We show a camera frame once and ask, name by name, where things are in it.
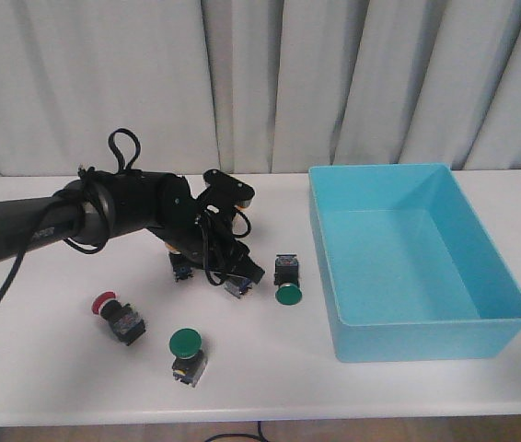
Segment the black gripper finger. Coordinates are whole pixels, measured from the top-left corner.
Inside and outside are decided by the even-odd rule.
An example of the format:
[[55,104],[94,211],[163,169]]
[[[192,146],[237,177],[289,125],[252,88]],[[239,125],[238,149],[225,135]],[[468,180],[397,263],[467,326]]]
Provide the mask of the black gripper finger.
[[259,283],[265,275],[265,271],[250,257],[245,257],[239,263],[239,274],[253,283]]

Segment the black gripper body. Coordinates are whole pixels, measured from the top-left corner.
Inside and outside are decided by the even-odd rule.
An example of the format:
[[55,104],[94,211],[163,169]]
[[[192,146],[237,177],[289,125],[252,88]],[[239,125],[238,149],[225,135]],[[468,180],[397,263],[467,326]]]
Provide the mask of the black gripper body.
[[249,248],[240,240],[251,231],[250,222],[245,222],[244,232],[233,231],[233,221],[241,215],[237,206],[160,202],[149,231],[194,267],[209,272],[249,272]]

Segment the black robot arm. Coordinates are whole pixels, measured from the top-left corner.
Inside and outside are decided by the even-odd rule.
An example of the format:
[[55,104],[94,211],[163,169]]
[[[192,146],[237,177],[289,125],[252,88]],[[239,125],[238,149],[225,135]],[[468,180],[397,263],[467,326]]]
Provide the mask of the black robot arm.
[[98,248],[146,229],[192,267],[258,283],[264,271],[232,226],[253,189],[217,169],[204,180],[192,197],[187,179],[172,173],[88,170],[51,197],[0,202],[0,262],[59,240]]

